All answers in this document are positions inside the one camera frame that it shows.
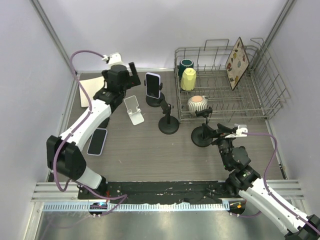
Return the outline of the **black round-base phone stand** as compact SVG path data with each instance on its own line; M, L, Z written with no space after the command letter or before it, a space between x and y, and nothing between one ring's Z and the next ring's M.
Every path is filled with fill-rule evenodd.
M172 135L179 129L180 123L178 119L171 115L172 105L167 103L165 99L160 102L162 113L165 114L158 122L159 130L166 135Z

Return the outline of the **black phone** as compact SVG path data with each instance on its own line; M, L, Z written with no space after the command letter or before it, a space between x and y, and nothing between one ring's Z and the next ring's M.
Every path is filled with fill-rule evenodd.
M109 121L110 121L110 118L108 117L98 127L99 128L107 128Z

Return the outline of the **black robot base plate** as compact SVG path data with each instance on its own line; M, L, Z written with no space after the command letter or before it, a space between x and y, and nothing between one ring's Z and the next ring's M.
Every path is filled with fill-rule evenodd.
M223 181L113 181L108 182L106 196L127 195L125 204L180 203L216 204L222 199L238 198L234 189Z

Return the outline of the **lilac-case phone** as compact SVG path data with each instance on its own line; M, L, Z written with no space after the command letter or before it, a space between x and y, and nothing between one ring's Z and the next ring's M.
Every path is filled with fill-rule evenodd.
M97 128L91 136L87 149L87 154L91 156L100 156L103 152L107 135L107 129Z
M161 76L156 73L147 72L145 74L146 95L148 97L159 99L161 95L160 90Z

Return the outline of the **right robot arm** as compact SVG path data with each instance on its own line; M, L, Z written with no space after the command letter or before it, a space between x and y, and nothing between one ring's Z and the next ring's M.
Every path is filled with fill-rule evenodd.
M234 147L233 140L250 133L246 125L233 128L217 124L213 129L206 123L202 128L211 145L217 146L223 167L230 174L226 179L226 193L233 198L238 196L253 204L268 217L284 234L287 240L318 240L320 238L320 218L307 215L273 190L251 166L251 159L244 146Z

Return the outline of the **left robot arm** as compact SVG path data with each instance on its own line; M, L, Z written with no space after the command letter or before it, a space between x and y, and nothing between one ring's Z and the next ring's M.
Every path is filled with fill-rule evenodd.
M87 188L97 200L106 195L106 178L87 166L82 150L99 125L123 102L127 90L141 84L134 62L128 65L115 64L102 71L104 85L95 93L86 111L60 136L51 135L47 139L47 166L53 171L57 184L61 174Z

